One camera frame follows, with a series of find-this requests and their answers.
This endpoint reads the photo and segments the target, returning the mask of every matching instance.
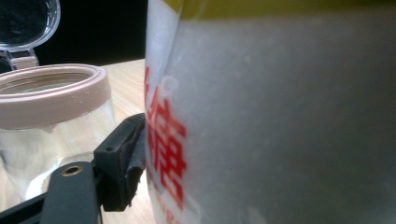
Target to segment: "white container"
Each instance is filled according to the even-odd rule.
[[[18,14],[20,8],[14,7]],[[35,66],[33,47],[53,34],[60,19],[58,1],[38,6],[42,7],[48,21],[39,37],[12,44],[1,40],[0,44],[11,67],[19,69],[0,74],[0,156],[23,200],[46,191],[50,173],[59,166],[91,161],[92,152],[116,126],[103,68]]]
[[[148,189],[163,223],[394,223],[396,6],[148,6]]]

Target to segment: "wooden table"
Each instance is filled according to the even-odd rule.
[[[145,61],[104,66],[110,79],[117,123],[144,111],[143,79]],[[4,170],[0,169],[0,211],[19,203]],[[104,223],[155,223],[149,199],[146,173],[143,173],[132,206],[122,213],[103,213]]]

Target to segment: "pink jar lid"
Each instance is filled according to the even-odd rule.
[[[31,67],[0,74],[0,129],[30,129],[80,117],[111,97],[103,68]]]

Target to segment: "open lid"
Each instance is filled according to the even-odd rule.
[[[38,66],[33,48],[55,33],[60,18],[59,0],[2,0],[0,56],[13,70]]]

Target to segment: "red chinese characters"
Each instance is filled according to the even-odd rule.
[[[148,108],[148,146],[150,160],[161,184],[183,209],[183,187],[181,180],[186,169],[181,141],[186,137],[186,128],[173,117],[169,100],[159,100],[160,88],[157,87]]]

